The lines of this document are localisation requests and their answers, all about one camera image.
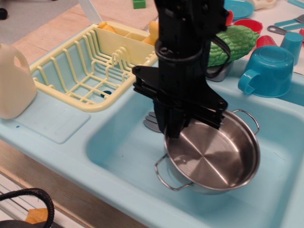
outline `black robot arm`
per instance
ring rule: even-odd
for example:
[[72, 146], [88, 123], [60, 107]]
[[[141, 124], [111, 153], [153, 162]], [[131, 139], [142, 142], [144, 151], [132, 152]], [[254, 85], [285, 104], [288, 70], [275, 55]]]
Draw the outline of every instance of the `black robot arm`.
[[136, 66], [134, 90], [150, 97], [160, 130], [178, 138], [195, 118], [219, 128], [227, 102], [207, 84], [211, 41], [230, 56], [216, 34], [225, 30], [223, 0], [155, 0], [159, 39], [155, 44], [159, 67]]

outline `toy bitter melon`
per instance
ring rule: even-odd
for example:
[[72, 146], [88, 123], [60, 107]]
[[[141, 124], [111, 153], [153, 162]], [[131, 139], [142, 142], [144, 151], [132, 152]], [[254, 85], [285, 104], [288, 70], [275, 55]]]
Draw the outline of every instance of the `toy bitter melon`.
[[[217, 34], [230, 48], [231, 57], [228, 62], [232, 62], [247, 55], [257, 44], [259, 34], [250, 28], [241, 25], [229, 26], [226, 31]], [[216, 44], [211, 42], [208, 66], [218, 66], [224, 64], [228, 58], [227, 54]]]

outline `drain hole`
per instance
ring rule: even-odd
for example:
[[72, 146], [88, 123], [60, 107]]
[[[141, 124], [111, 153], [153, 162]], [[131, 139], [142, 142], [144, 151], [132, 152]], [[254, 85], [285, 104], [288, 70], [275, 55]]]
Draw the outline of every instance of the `drain hole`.
[[110, 95], [112, 92], [111, 92], [111, 91], [108, 91], [108, 90], [105, 90], [105, 91], [104, 91], [104, 93], [106, 93], [106, 94], [109, 94], [109, 95]]

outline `yellow dish rack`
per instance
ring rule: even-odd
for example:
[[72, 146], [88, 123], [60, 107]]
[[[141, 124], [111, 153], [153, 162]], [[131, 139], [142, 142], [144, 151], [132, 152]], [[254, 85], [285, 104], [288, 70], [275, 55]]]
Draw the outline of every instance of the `yellow dish rack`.
[[38, 90], [82, 111], [108, 108], [135, 82], [132, 68], [157, 61], [148, 32], [107, 22], [91, 25], [30, 66]]

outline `metal pot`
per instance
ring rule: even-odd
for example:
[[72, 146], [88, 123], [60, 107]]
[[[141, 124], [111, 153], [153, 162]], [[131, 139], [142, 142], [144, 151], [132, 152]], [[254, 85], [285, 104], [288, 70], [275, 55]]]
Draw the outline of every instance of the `metal pot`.
[[[253, 131], [235, 112], [244, 112], [257, 125]], [[190, 188], [203, 194], [221, 194], [248, 184], [257, 172], [260, 149], [255, 134], [259, 124], [248, 112], [226, 110], [219, 129], [197, 120], [184, 128], [178, 139], [165, 133], [166, 154], [155, 164], [160, 181], [169, 189]], [[167, 158], [168, 168], [181, 184], [168, 185], [160, 176], [158, 165]]]

